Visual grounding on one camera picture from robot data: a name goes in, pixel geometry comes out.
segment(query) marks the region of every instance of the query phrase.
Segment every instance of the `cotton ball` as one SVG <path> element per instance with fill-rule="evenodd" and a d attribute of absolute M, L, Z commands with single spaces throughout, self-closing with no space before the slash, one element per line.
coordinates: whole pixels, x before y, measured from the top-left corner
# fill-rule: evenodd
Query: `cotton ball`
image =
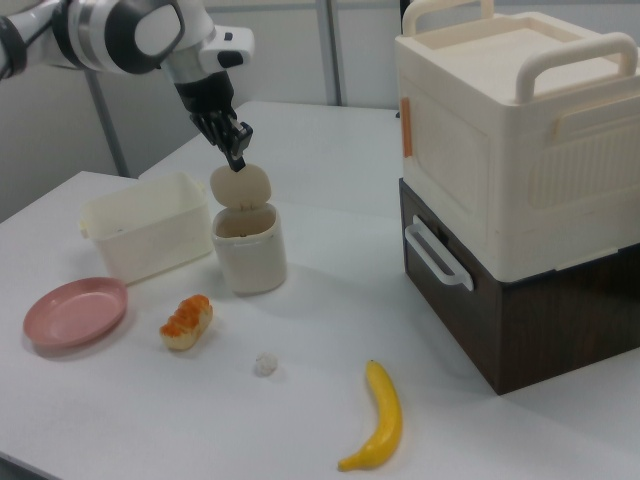
<path fill-rule="evenodd" d="M 261 353 L 256 358 L 256 373 L 268 377 L 278 368 L 278 358 L 272 353 Z"/>

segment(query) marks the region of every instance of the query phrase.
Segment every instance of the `round lid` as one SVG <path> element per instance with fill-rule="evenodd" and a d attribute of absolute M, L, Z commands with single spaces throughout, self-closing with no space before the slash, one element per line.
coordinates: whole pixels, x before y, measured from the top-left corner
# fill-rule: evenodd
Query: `round lid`
<path fill-rule="evenodd" d="M 235 210 L 265 205 L 271 198 L 269 177 L 260 167 L 246 165 L 234 172 L 225 165 L 211 174 L 211 191 L 218 203 Z"/>

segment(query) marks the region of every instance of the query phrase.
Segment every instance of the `white plastic container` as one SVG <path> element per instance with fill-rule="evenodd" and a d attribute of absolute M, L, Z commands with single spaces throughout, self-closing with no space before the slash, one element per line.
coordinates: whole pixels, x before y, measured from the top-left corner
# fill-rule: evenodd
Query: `white plastic container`
<path fill-rule="evenodd" d="M 538 13 L 396 39 L 404 181 L 500 281 L 640 242 L 640 76 L 629 36 Z"/>
<path fill-rule="evenodd" d="M 213 219 L 211 237 L 229 288 L 237 294 L 273 290 L 285 281 L 287 260 L 280 214 L 268 204 L 271 185 L 255 165 L 239 172 L 221 167 L 211 190 L 225 208 Z"/>
<path fill-rule="evenodd" d="M 210 225 L 203 187 L 179 172 L 87 202 L 80 230 L 128 284 L 211 252 Z"/>

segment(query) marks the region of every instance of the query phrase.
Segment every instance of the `brown box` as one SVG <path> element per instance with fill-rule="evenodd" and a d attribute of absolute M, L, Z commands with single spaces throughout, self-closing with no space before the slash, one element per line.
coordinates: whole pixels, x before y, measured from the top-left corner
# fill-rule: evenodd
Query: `brown box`
<path fill-rule="evenodd" d="M 496 393 L 640 346 L 640 244 L 503 283 L 402 179 L 400 203 L 403 231 L 417 215 L 471 275 L 472 291 L 441 283 L 404 239 L 407 275 Z"/>

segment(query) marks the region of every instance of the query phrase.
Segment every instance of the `tabletop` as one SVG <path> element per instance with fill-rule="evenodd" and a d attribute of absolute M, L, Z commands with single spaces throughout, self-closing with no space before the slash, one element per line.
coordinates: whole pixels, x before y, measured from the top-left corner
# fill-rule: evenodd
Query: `tabletop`
<path fill-rule="evenodd" d="M 106 274 L 78 232 L 81 205 L 137 182 L 72 178 L 0 224 L 0 456 L 65 480 L 638 478 L 639 351 L 497 396 L 406 277 L 394 112 L 251 103 L 238 115 L 254 127 L 252 155 L 272 180 L 285 283 L 236 296 L 211 254 L 129 286 L 127 314 L 105 336 L 34 348 L 22 332 L 29 307 L 63 283 Z M 319 138 L 335 125 L 367 134 Z M 292 132 L 300 145 L 285 148 Z M 182 170 L 206 182 L 224 160 L 204 146 L 194 139 L 143 181 Z M 330 172 L 351 178 L 331 182 Z M 214 323 L 191 350 L 172 353 L 158 328 L 194 293 L 209 296 Z M 279 367 L 261 378 L 253 365 L 264 351 Z M 377 422 L 368 359 L 395 383 L 404 433 L 382 467 L 341 473 L 337 461 Z"/>

